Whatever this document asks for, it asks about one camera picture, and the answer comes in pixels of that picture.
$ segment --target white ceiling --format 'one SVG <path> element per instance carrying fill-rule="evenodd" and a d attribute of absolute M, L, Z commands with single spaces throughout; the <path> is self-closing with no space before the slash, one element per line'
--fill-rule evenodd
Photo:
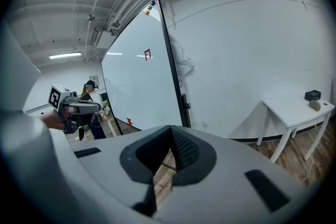
<path fill-rule="evenodd" d="M 24 52 L 38 67 L 69 60 L 99 61 L 106 49 L 98 49 L 94 57 L 95 48 L 90 46 L 92 30 L 96 26 L 103 26 L 107 31 L 115 25 L 121 28 L 144 1 L 148 0 L 98 0 L 94 10 L 96 19 L 90 23 L 86 57 L 87 16 L 95 0 L 13 0 L 7 22 Z M 49 55 L 72 51 L 80 51 L 82 56 L 49 59 Z"/>

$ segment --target black cap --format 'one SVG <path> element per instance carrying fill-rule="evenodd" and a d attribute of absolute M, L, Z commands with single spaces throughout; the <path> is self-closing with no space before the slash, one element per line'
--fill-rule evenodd
<path fill-rule="evenodd" d="M 85 85 L 91 85 L 92 87 L 99 89 L 98 86 L 96 86 L 96 84 L 92 80 L 89 80 L 87 83 L 85 83 Z"/>

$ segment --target red mark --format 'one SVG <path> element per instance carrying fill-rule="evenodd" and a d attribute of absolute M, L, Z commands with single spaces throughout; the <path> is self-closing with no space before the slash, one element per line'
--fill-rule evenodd
<path fill-rule="evenodd" d="M 131 125 L 131 126 L 133 126 L 132 124 L 132 122 L 131 122 L 131 119 L 129 119 L 129 118 L 126 118 L 127 119 L 127 123 L 129 124 L 129 125 Z"/>
<path fill-rule="evenodd" d="M 145 53 L 145 59 L 146 59 L 146 61 L 147 61 L 147 52 L 149 54 L 149 58 L 152 58 L 152 56 L 151 56 L 151 49 L 145 50 L 144 53 Z"/>

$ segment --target person wearing black cap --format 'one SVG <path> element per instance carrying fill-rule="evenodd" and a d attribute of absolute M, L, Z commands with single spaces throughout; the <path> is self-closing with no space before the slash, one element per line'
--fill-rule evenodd
<path fill-rule="evenodd" d="M 85 101 L 91 101 L 93 102 L 90 93 L 94 92 L 95 88 L 98 89 L 98 86 L 92 81 L 89 80 L 87 83 L 83 86 L 83 92 L 81 95 L 81 100 Z M 102 139 L 106 138 L 103 128 L 101 127 L 96 114 L 93 115 L 81 115 L 80 116 L 80 122 L 83 125 L 89 124 L 89 128 L 93 134 L 94 139 Z M 84 137 L 84 129 L 83 126 L 80 126 L 79 129 L 79 140 L 81 141 Z"/>

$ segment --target whiteboard frame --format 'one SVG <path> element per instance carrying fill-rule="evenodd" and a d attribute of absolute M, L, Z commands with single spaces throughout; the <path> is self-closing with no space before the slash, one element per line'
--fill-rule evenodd
<path fill-rule="evenodd" d="M 174 56 L 173 56 L 173 50 L 172 50 L 172 46 L 170 44 L 170 39 L 169 39 L 169 35 L 168 35 L 167 25 L 166 25 L 166 22 L 165 22 L 165 19 L 164 19 L 164 16 L 163 16 L 161 2 L 160 2 L 160 0 L 154 0 L 154 1 L 156 2 L 156 5 L 158 6 L 158 11 L 159 11 L 160 20 L 161 20 L 161 26 L 162 26 L 162 32 L 163 32 L 163 37 L 164 37 L 164 41 L 165 41 L 165 44 L 166 44 L 167 56 L 168 56 L 169 65 L 170 65 L 170 69 L 171 69 L 171 73 L 172 73 L 172 78 L 173 78 L 173 83 L 174 83 L 174 89 L 175 89 L 177 103 L 178 103 L 178 107 L 179 107 L 179 111 L 180 111 L 182 126 L 184 126 L 184 127 L 191 127 L 190 120 L 188 119 L 188 110 L 186 109 L 185 105 L 183 105 L 183 102 L 182 102 L 183 98 L 182 98 L 181 91 L 180 91 L 180 84 L 178 82 L 177 71 L 176 71 L 175 61 L 174 61 Z M 150 1 L 142 9 L 140 9 L 137 12 L 137 14 L 135 14 L 135 16 L 125 25 L 125 27 L 120 31 L 120 33 L 118 34 L 118 36 L 116 37 L 116 39 L 113 41 L 113 43 L 111 44 L 111 46 L 113 46 L 114 42 L 118 39 L 118 37 L 121 35 L 121 33 L 127 28 L 128 24 L 130 24 L 138 16 L 138 14 L 144 10 L 144 8 L 146 6 L 150 5 L 151 2 L 152 1 Z M 102 61 L 105 58 L 106 53 L 109 51 L 109 49 L 111 48 L 111 46 L 106 50 L 106 52 L 105 52 L 105 54 L 104 54 L 104 56 L 102 58 Z M 101 68 L 101 70 L 102 70 L 102 73 L 103 73 L 103 80 L 104 80 L 104 83 L 105 83 L 103 68 Z M 113 116 L 113 119 L 116 122 L 117 128 L 118 128 L 120 134 L 123 135 L 123 132 L 121 131 L 120 125 L 118 123 L 118 121 L 121 121 L 121 120 L 119 120 L 118 118 L 116 118 L 114 116 L 113 109 L 111 107 L 110 101 L 109 101 L 109 107 L 111 109 L 111 114 Z"/>

